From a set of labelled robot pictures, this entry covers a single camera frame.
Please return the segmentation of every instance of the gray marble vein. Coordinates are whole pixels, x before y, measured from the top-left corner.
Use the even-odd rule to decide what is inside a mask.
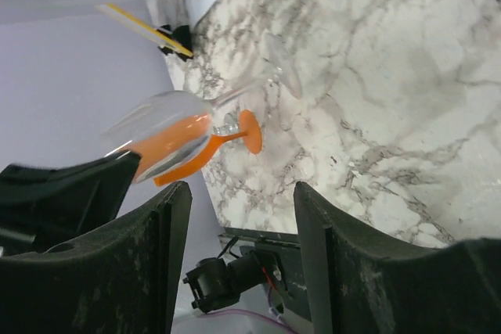
[[[223,225],[297,231],[306,181],[349,214],[423,246],[501,236],[501,0],[219,0],[177,89],[214,98],[281,35],[303,81],[227,110],[255,112],[264,149],[225,144],[204,168]]]

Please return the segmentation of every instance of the yellow stick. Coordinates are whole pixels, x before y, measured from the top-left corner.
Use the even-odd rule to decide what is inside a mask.
[[[187,48],[185,48],[183,45],[181,45],[180,43],[174,41],[173,39],[163,35],[162,33],[156,31],[155,29],[153,29],[150,25],[147,25],[145,23],[143,23],[141,20],[139,19],[136,19],[133,15],[125,12],[122,8],[119,8],[117,7],[115,4],[107,4],[106,5],[108,8],[112,9],[113,11],[117,12],[117,13],[120,13],[123,17],[125,17],[126,19],[129,19],[131,22],[135,23],[136,25],[140,26],[142,29],[144,29],[146,32],[148,33],[151,33],[153,36],[155,36],[156,38],[162,40],[165,42],[165,45],[169,48],[172,48],[174,51],[176,52],[180,52],[182,53],[183,55],[185,56],[188,56],[189,58],[191,58],[193,56],[193,53],[188,50]],[[98,6],[98,9],[100,9],[101,11],[104,11],[104,13],[106,13],[105,10],[103,10],[103,8],[101,8],[100,6]],[[151,41],[154,41],[156,43],[158,43],[158,41],[156,41],[155,39],[152,39],[152,38],[149,38]]]

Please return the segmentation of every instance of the marble countertop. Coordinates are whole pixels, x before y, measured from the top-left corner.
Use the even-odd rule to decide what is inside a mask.
[[[264,149],[225,144],[203,173],[224,226],[297,232],[306,181],[373,227],[422,246],[501,236],[501,0],[219,0],[195,59],[167,60],[176,89],[228,89],[264,30],[302,79],[263,85]]]

